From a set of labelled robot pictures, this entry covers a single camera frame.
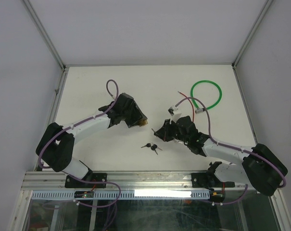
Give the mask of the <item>brass padlock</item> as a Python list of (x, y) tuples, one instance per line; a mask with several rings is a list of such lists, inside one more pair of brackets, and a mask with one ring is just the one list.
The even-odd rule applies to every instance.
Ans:
[(139, 127), (142, 127), (142, 126), (145, 126), (148, 124), (148, 121), (147, 120), (140, 120), (139, 123), (138, 123), (138, 126)]

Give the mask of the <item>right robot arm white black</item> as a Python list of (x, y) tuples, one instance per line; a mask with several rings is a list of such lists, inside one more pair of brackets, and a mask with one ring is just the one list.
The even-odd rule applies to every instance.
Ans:
[(194, 154), (217, 158), (210, 165), (204, 187), (218, 186), (222, 182), (251, 185), (265, 196), (286, 185), (287, 168), (264, 144), (243, 147), (214, 140), (196, 128), (189, 116), (177, 121), (167, 119), (154, 135), (164, 142), (178, 140)]

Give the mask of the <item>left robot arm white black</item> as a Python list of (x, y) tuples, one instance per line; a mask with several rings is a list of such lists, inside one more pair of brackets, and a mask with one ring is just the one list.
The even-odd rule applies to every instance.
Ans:
[(122, 121), (128, 128), (147, 123), (147, 117), (134, 98), (126, 93), (121, 93), (109, 105), (100, 107), (94, 115), (67, 127), (56, 122), (49, 124), (36, 148), (36, 154), (53, 171), (71, 175), (80, 186), (87, 187), (92, 182), (92, 170), (73, 157), (74, 145)]

